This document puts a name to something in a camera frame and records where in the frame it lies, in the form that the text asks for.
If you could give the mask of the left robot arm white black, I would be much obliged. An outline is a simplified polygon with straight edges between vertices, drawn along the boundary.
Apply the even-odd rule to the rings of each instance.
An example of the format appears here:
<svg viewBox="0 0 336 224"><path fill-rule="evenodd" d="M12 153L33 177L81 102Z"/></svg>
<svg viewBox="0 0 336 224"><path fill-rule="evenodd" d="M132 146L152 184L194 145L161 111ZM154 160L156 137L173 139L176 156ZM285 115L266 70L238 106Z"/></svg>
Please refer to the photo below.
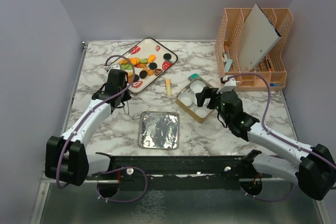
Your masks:
<svg viewBox="0 0 336 224"><path fill-rule="evenodd" d="M46 177L80 186L91 174L99 173L104 179L115 175L116 166L110 158L102 154L88 156L86 147L98 126L131 99L129 86L126 71L109 71L106 83L92 95L78 121L61 136L52 136L47 141Z"/></svg>

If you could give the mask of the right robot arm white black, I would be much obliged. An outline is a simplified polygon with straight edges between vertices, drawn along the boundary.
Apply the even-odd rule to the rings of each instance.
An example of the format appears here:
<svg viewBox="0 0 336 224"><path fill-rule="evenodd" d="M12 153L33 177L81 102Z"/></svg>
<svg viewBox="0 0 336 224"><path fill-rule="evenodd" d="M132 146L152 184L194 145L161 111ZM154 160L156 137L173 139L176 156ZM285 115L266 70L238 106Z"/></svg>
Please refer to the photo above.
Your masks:
<svg viewBox="0 0 336 224"><path fill-rule="evenodd" d="M264 121L247 114L235 91L220 93L217 88L204 87L196 95L197 106L209 99L207 108L215 109L233 135L277 154L268 156L252 151L245 156L241 171L246 177L268 174L290 181L314 200L322 200L335 185L335 161L327 147L311 146L273 131Z"/></svg>

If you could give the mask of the metal tweezers black tips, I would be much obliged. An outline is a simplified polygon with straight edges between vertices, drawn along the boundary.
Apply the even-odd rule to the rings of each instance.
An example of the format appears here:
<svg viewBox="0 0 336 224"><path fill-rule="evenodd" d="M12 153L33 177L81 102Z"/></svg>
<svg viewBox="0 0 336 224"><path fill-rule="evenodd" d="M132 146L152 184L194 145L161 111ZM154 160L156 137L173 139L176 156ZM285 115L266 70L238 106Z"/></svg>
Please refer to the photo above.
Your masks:
<svg viewBox="0 0 336 224"><path fill-rule="evenodd" d="M130 114L130 107L129 107L129 102L126 101L123 107L123 111L125 113L125 115L129 115Z"/></svg>

